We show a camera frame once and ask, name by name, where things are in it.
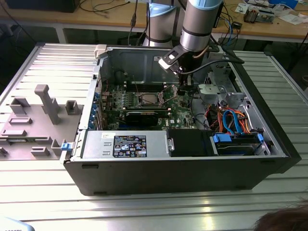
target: person's hair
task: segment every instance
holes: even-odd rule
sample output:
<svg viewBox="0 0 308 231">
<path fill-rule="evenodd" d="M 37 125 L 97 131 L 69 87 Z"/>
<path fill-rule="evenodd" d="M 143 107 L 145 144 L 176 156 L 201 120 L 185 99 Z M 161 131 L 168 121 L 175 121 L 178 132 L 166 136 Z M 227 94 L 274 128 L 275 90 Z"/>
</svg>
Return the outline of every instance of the person's hair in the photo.
<svg viewBox="0 0 308 231">
<path fill-rule="evenodd" d="M 254 230 L 308 231 L 308 202 L 265 214 L 256 222 Z"/>
</svg>

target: cable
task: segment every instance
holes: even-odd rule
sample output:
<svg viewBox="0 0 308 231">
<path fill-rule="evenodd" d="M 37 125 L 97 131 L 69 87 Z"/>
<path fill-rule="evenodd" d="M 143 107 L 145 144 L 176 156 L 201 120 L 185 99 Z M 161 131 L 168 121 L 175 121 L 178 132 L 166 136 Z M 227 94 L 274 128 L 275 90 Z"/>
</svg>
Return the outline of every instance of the cable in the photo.
<svg viewBox="0 0 308 231">
<path fill-rule="evenodd" d="M 3 3 L 0 1 L 0 5 L 2 9 L 6 12 L 6 14 L 18 25 L 20 28 L 28 35 L 28 37 L 36 44 L 36 41 L 32 36 L 7 12 L 7 10 L 4 8 Z"/>
<path fill-rule="evenodd" d="M 229 23 L 229 28 L 231 29 L 230 37 L 229 37 L 228 42 L 227 42 L 227 46 L 229 46 L 231 38 L 232 38 L 232 34 L 233 34 L 233 28 L 232 28 L 231 23 L 229 22 L 229 20 L 226 20 L 226 21 Z"/>
<path fill-rule="evenodd" d="M 219 46 L 218 42 L 214 39 L 214 37 L 213 37 L 212 35 L 210 35 L 210 37 L 211 37 L 212 41 L 213 41 L 217 46 Z M 236 55 L 233 55 L 233 54 L 230 53 L 228 50 L 226 50 L 223 46 L 222 46 L 221 48 L 222 48 L 222 50 L 223 50 L 226 54 L 228 54 L 228 55 L 231 56 L 232 58 L 237 59 L 238 61 L 240 61 L 240 64 L 244 64 L 244 63 L 245 63 L 244 60 L 240 59 L 240 58 L 237 57 Z"/>
<path fill-rule="evenodd" d="M 299 48 L 298 48 L 298 51 L 299 51 L 299 50 L 301 49 L 301 47 L 303 46 L 304 42 L 305 42 L 306 39 L 307 39 L 307 36 L 308 36 L 308 32 L 307 32 L 307 34 L 306 34 L 304 40 L 303 40 L 302 43 L 300 44 L 300 46 L 299 46 Z"/>
<path fill-rule="evenodd" d="M 148 44 L 148 46 L 150 46 L 150 41 L 151 41 L 151 12 L 150 12 L 150 4 L 149 3 L 147 3 L 148 5 L 149 5 L 149 7 L 148 7 L 148 17 L 149 17 L 149 44 Z"/>
<path fill-rule="evenodd" d="M 203 69 L 203 68 L 205 68 L 205 67 L 207 67 L 207 66 L 210 66 L 211 64 L 221 63 L 221 62 L 242 64 L 242 62 L 239 61 L 239 60 L 230 60 L 230 59 L 213 60 L 213 61 L 208 62 L 208 63 L 206 63 L 206 64 L 204 64 L 204 65 L 202 65 L 202 66 L 200 66 L 200 67 L 198 67 L 198 68 L 196 68 L 196 69 L 194 69 L 194 70 L 192 70 L 192 71 L 181 72 L 180 74 L 182 74 L 182 75 L 189 75 L 189 74 L 195 73 L 195 72 L 197 72 L 197 71 L 199 71 L 199 70 L 201 70 L 201 69 Z"/>
<path fill-rule="evenodd" d="M 190 106 L 189 106 L 189 108 L 190 108 L 190 110 L 191 110 L 191 113 L 192 113 L 194 119 L 195 119 L 198 123 L 200 123 L 200 124 L 202 124 L 202 125 L 204 126 L 204 124 L 203 124 L 199 119 L 196 118 L 197 115 L 194 115 L 194 114 L 193 114 L 193 108 L 192 108 L 192 107 L 193 107 L 193 103 L 192 103 L 192 102 L 193 102 L 193 97 L 194 97 L 194 95 L 195 95 L 196 93 L 197 93 L 197 91 L 195 91 L 194 94 L 193 94 L 193 96 L 192 96 L 192 99 L 191 99 L 191 101 L 190 101 Z"/>
<path fill-rule="evenodd" d="M 202 57 L 202 55 L 204 55 L 206 53 L 206 51 L 208 50 L 209 46 L 205 47 L 205 49 L 198 55 L 194 55 L 193 58 L 194 59 L 199 59 L 200 57 Z"/>
<path fill-rule="evenodd" d="M 129 30 L 128 39 L 127 39 L 128 45 L 130 45 L 130 44 L 129 44 L 130 34 L 131 34 L 133 28 L 135 27 L 136 21 L 137 21 L 137 4 L 138 4 L 138 0 L 136 0 L 135 11 L 134 11 L 134 14 L 133 14 L 133 16 L 131 17 L 131 21 L 130 21 L 130 30 Z"/>
<path fill-rule="evenodd" d="M 87 11 L 87 12 L 103 12 L 103 11 L 108 11 L 108 10 L 111 10 L 111 9 L 116 8 L 116 7 L 119 7 L 119 6 L 125 6 L 125 5 L 127 5 L 127 4 L 130 4 L 130 1 L 128 1 L 128 2 L 123 3 L 123 4 L 110 7 L 110 8 L 108 8 L 108 9 L 95 10 L 95 11 L 92 10 L 92 11 L 90 11 L 90 10 L 87 10 L 87 9 L 85 9 L 85 8 L 83 8 L 83 7 L 81 6 L 85 1 L 87 1 L 87 0 L 83 0 L 83 1 L 79 4 L 79 8 L 82 9 L 82 10 L 84 10 L 84 11 Z"/>
<path fill-rule="evenodd" d="M 186 11 L 186 6 L 183 4 L 182 0 L 178 0 L 178 1 L 181 7 L 183 8 L 183 10 Z"/>
<path fill-rule="evenodd" d="M 224 126 L 225 129 L 228 130 L 232 135 L 234 135 L 234 132 L 233 132 L 230 128 L 228 128 L 228 126 L 227 126 L 226 118 L 227 118 L 228 112 L 231 112 L 232 115 L 233 115 L 236 131 L 237 131 L 238 133 L 242 133 L 243 131 L 242 131 L 241 127 L 239 126 L 239 122 L 238 122 L 238 119 L 237 119 L 237 115 L 236 115 L 236 113 L 235 113 L 234 111 L 232 111 L 232 110 L 227 110 L 227 111 L 224 112 L 223 118 L 222 118 L 223 126 Z"/>
<path fill-rule="evenodd" d="M 147 12 L 147 13 L 146 13 L 146 26 L 145 26 L 144 31 L 143 31 L 142 34 L 140 35 L 140 37 L 137 39 L 136 46 L 139 46 L 140 40 L 141 40 L 141 38 L 143 37 L 143 35 L 146 33 L 146 31 L 147 31 L 147 29 L 148 29 L 148 26 L 149 26 L 149 20 L 148 20 L 148 16 L 147 16 L 147 14 L 148 14 L 148 7 L 149 7 L 149 5 L 146 4 L 146 12 Z"/>
</svg>

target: power supply label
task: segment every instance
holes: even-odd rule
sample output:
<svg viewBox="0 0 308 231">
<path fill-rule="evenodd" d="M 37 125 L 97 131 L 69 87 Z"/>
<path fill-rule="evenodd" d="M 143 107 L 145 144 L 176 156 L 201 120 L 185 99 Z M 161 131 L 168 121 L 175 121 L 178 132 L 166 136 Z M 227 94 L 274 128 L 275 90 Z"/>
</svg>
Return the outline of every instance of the power supply label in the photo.
<svg viewBox="0 0 308 231">
<path fill-rule="evenodd" d="M 113 156 L 147 157 L 145 136 L 115 136 Z"/>
</svg>

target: wooden workbench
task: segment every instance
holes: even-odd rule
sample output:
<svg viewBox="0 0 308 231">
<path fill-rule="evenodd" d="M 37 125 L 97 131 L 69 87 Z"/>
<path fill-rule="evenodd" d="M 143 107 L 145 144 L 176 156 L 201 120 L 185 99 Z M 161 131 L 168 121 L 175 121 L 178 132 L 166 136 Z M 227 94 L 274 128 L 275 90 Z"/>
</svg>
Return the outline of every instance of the wooden workbench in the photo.
<svg viewBox="0 0 308 231">
<path fill-rule="evenodd" d="M 257 39 L 257 40 L 272 40 L 273 41 L 283 41 L 284 39 L 289 39 L 290 41 L 296 42 L 296 39 L 301 41 L 306 33 L 308 32 L 308 24 L 301 23 L 298 25 L 293 25 L 280 18 L 275 18 L 273 23 L 245 23 L 244 14 L 236 13 L 236 5 L 242 2 L 241 0 L 227 0 L 226 7 L 229 14 L 232 16 L 233 20 L 242 23 L 241 36 L 239 38 L 245 39 Z M 308 10 L 308 6 L 303 6 L 298 4 L 295 8 L 297 11 Z M 218 27 L 213 29 L 213 33 L 225 33 L 227 28 L 223 22 L 220 20 Z"/>
<path fill-rule="evenodd" d="M 92 0 L 93 5 L 110 2 L 110 0 Z M 124 4 L 124 0 L 115 0 L 106 5 L 99 6 L 98 9 L 111 8 L 113 6 Z M 35 10 L 14 10 L 7 8 L 7 11 L 22 25 L 45 26 L 56 29 L 59 42 L 66 43 L 64 28 L 92 29 L 92 30 L 114 30 L 129 31 L 131 17 L 134 13 L 135 3 L 120 6 L 109 10 L 106 14 L 99 15 L 93 12 L 87 12 L 77 8 L 74 13 L 62 13 L 52 11 Z M 91 0 L 87 0 L 82 7 L 92 10 Z M 0 7 L 0 24 L 14 24 L 5 11 Z M 133 31 L 141 32 L 146 26 L 146 4 L 138 3 L 137 22 Z"/>
<path fill-rule="evenodd" d="M 103 3 L 107 0 L 93 0 L 93 4 Z M 293 25 L 279 18 L 275 18 L 272 24 L 268 23 L 245 23 L 244 14 L 234 12 L 240 0 L 227 0 L 229 14 L 234 21 L 242 23 L 239 38 L 301 42 L 308 31 L 308 24 Z M 125 3 L 124 0 L 115 0 L 111 4 L 100 6 L 100 9 L 110 8 Z M 54 27 L 57 31 L 59 41 L 66 43 L 64 28 L 94 29 L 94 30 L 117 30 L 129 31 L 130 20 L 134 12 L 135 3 L 130 3 L 109 10 L 106 16 L 93 12 L 86 12 L 77 8 L 74 13 L 47 12 L 34 10 L 11 10 L 8 12 L 23 25 Z M 83 8 L 91 10 L 91 1 L 83 3 Z M 308 10 L 307 6 L 298 4 L 296 10 Z M 12 20 L 0 8 L 0 24 L 12 24 Z M 133 31 L 141 32 L 146 26 L 146 4 L 139 3 L 137 7 L 137 22 Z M 220 20 L 218 27 L 213 29 L 216 38 L 224 36 L 228 31 L 223 20 Z"/>
</svg>

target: motherboard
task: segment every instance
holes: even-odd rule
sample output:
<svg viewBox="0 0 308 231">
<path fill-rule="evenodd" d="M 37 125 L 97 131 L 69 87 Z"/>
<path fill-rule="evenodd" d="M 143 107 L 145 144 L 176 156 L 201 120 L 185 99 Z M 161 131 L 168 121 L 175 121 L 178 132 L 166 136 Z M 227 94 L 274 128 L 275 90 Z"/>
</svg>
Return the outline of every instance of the motherboard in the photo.
<svg viewBox="0 0 308 231">
<path fill-rule="evenodd" d="M 96 102 L 98 130 L 167 130 L 196 128 L 188 94 L 176 85 L 109 84 Z"/>
</svg>

